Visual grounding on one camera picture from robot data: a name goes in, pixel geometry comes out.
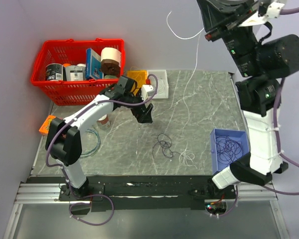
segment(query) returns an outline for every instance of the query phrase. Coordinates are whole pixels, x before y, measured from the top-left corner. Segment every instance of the yellow container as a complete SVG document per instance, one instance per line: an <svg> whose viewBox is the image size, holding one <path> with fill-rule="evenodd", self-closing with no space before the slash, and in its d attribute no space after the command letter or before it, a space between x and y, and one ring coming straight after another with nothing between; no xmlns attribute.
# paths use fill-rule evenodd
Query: yellow container
<svg viewBox="0 0 299 239"><path fill-rule="evenodd" d="M128 77L135 80L138 85L137 88L141 88L142 85L146 85L146 79L148 78L148 71L147 70L140 70L140 71L128 71ZM134 91L134 95L138 92L135 88L132 89Z"/></svg>

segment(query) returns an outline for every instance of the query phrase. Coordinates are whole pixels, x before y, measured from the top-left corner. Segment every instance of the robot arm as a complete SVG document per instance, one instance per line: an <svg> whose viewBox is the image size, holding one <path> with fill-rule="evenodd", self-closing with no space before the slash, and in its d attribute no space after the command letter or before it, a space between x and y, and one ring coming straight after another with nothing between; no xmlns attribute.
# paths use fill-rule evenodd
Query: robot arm
<svg viewBox="0 0 299 239"><path fill-rule="evenodd" d="M286 1L278 0L197 0L201 9L205 38L224 41L243 77L237 82L240 107L247 120L250 153L230 164L210 180L217 191L243 181L265 185L272 173L288 168L277 153L273 107L279 82L276 78L299 71L299 37L287 35L262 44L271 36L272 25ZM264 24L269 34L256 39L252 26Z"/></svg>
<svg viewBox="0 0 299 239"><path fill-rule="evenodd" d="M132 114L139 123L152 123L151 111L153 105L146 107L142 103L147 97L154 95L154 88L143 85L134 95L131 90L136 82L133 79L121 76L118 83L111 85L100 92L96 98L73 115L61 120L55 118L51 124L45 148L48 149L52 139L67 123L72 122L56 139L52 148L51 156L62 165L67 176L67 183L72 191L78 196L88 194L88 180L83 173L79 158L82 153L80 132L85 132L102 116L111 113L122 105L131 108Z"/></svg>

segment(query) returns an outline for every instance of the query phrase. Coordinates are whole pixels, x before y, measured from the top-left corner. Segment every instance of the table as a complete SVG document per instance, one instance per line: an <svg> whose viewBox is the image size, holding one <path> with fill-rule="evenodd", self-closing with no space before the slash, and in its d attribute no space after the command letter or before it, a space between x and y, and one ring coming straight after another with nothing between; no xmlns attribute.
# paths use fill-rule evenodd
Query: table
<svg viewBox="0 0 299 239"><path fill-rule="evenodd" d="M167 71L169 99L153 100L152 124L139 124L131 110L121 107L109 115L111 127L95 129L100 150L81 159L87 175L211 175L210 133L214 128L245 130L230 75L227 72ZM67 117L82 106L52 108L52 115ZM174 157L162 154L157 136L171 139ZM39 146L32 175L61 175L45 166L46 138ZM91 133L82 134L83 151L96 145Z"/></svg>

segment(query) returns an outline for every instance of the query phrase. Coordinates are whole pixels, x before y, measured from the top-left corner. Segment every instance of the blue box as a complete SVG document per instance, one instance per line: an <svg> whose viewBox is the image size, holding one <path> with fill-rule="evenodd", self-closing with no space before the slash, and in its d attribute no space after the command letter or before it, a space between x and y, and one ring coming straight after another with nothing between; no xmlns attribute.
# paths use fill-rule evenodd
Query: blue box
<svg viewBox="0 0 299 239"><path fill-rule="evenodd" d="M98 80L103 79L103 73L101 71L101 57L92 48L86 49L86 80Z"/></svg>
<svg viewBox="0 0 299 239"><path fill-rule="evenodd" d="M217 152L217 145L224 147L224 137L217 138L220 136L226 136L231 140L238 142L241 147L236 151L238 153L236 158L230 158L228 154L219 154ZM249 150L248 144L248 137L245 131L238 131L238 130L229 130L229 129L218 129L215 128L210 133L210 146L211 146L211 159L212 159L212 166L213 166L213 174L222 171L224 168L228 167L230 162L234 162L246 153Z"/></svg>

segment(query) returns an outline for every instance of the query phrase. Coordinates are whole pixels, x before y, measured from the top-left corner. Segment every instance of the white wall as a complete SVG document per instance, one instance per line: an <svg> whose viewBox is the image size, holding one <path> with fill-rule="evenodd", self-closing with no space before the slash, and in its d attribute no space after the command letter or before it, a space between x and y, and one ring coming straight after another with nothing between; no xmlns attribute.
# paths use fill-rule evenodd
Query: white wall
<svg viewBox="0 0 299 239"><path fill-rule="evenodd" d="M197 38L177 39L169 23L182 37L202 27L196 0L20 0L44 39L122 38L126 45L126 69L193 69ZM200 38L198 69L235 72L236 67L222 41Z"/></svg>
<svg viewBox="0 0 299 239"><path fill-rule="evenodd" d="M299 1L288 1L286 9L299 6ZM281 16L272 20L275 39L288 34L299 36L299 14ZM267 34L268 29L262 26L257 34L258 39ZM236 80L241 80L240 73L235 74ZM282 125L280 133L282 149L292 160L299 163L299 72L286 78L282 93L282 105L279 122ZM299 169L289 164L289 169L283 174L274 174L274 185L277 190L299 192ZM279 204L292 239L299 239L299 196L278 195Z"/></svg>
<svg viewBox="0 0 299 239"><path fill-rule="evenodd" d="M41 39L17 0L0 0L0 238L30 173L49 100L30 84Z"/></svg>

